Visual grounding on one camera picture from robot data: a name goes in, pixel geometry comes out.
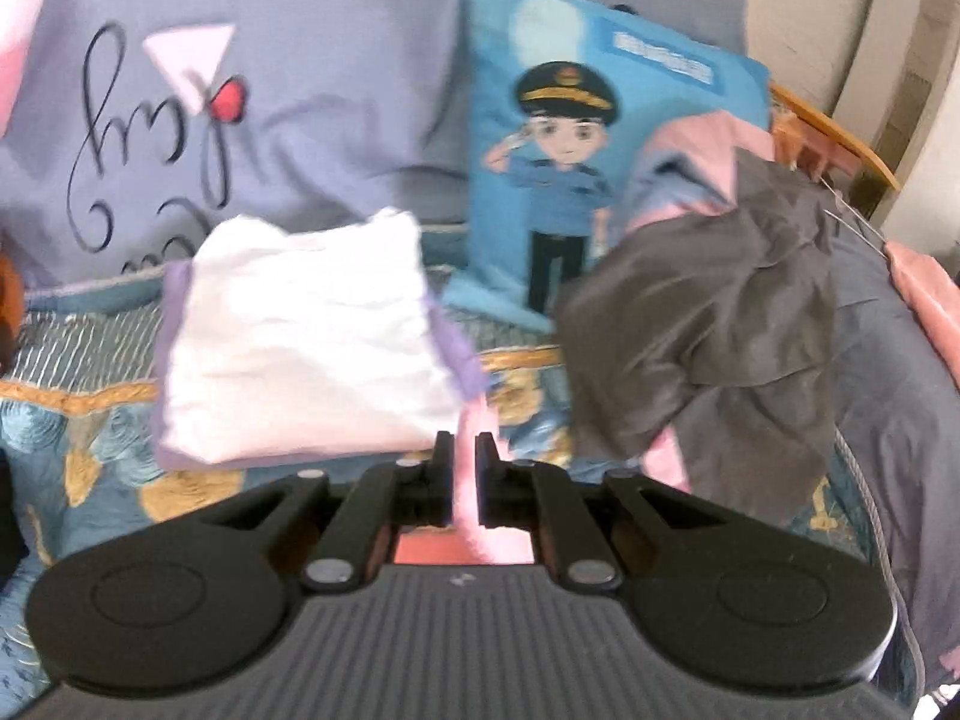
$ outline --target folded white fabric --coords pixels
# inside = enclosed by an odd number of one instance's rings
[[[303,235],[219,225],[194,258],[161,441],[210,464],[431,447],[462,404],[426,289],[407,213]]]

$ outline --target metal screw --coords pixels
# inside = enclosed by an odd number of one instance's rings
[[[606,560],[578,560],[566,570],[570,581],[576,584],[598,586],[617,578],[616,569]]]
[[[317,584],[344,584],[353,576],[353,566],[339,557],[322,557],[309,563],[304,573]]]

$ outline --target dark brown cloth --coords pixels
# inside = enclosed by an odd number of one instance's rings
[[[832,197],[745,151],[737,172],[736,209],[635,230],[555,320],[578,454],[640,456],[673,423],[694,494],[786,522],[832,447]]]

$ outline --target purple cloth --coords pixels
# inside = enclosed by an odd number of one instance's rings
[[[167,370],[170,367],[170,350],[173,348],[176,334],[184,324],[184,306],[186,295],[190,292],[193,283],[193,264],[189,260],[179,260],[167,263],[163,268],[163,298],[161,309],[163,319],[157,329],[157,339],[154,343],[154,372],[157,377],[157,400],[150,414],[150,428],[152,445],[154,446],[154,460],[158,466],[166,471],[183,471],[198,469],[251,469],[258,466],[289,466],[297,463],[326,460],[316,452],[271,457],[242,458],[229,463],[218,463],[210,466],[199,460],[176,452],[163,445],[160,437],[166,432],[166,380]],[[434,346],[440,355],[440,360],[453,374],[457,389],[464,401],[472,400],[477,395],[487,391],[490,381],[487,372],[477,358],[472,344],[460,332],[456,324],[450,322],[443,314],[440,304],[427,295],[427,318],[430,322],[430,333],[433,336]]]

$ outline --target blue pillow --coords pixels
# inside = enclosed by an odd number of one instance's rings
[[[445,300],[549,332],[559,283],[616,241],[616,207],[647,138],[718,109],[766,128],[768,73],[595,2],[469,5],[469,267]]]

